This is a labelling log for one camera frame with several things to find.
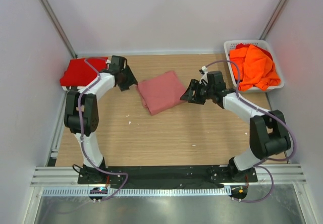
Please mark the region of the pink t shirt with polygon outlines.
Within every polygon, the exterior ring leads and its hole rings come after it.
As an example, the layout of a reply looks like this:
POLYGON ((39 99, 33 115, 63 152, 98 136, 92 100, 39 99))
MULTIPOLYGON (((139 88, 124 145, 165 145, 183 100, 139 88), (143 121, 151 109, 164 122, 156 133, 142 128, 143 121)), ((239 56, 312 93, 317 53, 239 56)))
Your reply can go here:
POLYGON ((167 71, 138 83, 137 90, 143 106, 154 116, 182 103, 186 88, 175 71, 167 71))

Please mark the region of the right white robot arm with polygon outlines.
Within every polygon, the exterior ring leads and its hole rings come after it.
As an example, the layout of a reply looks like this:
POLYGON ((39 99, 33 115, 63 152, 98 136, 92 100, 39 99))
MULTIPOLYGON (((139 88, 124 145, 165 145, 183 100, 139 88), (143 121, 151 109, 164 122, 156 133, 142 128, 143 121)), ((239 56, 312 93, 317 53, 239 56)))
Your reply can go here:
POLYGON ((195 104, 212 100, 249 124, 249 147, 228 162, 228 177, 233 181, 243 181, 255 165, 291 148, 283 113, 259 107, 227 88, 220 71, 207 72, 201 80, 192 79, 180 100, 195 104))

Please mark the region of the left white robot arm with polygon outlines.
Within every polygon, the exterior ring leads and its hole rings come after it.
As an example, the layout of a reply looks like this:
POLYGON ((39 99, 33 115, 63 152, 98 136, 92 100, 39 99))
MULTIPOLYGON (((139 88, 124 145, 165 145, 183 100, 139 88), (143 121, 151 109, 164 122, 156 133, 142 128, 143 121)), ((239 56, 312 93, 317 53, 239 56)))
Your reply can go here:
POLYGON ((99 124, 98 101, 116 86, 125 91, 138 82, 122 56, 84 58, 75 65, 94 78, 66 95, 64 125, 78 140, 83 156, 83 165, 73 168, 79 174, 79 184, 101 184, 109 174, 95 133, 99 124))

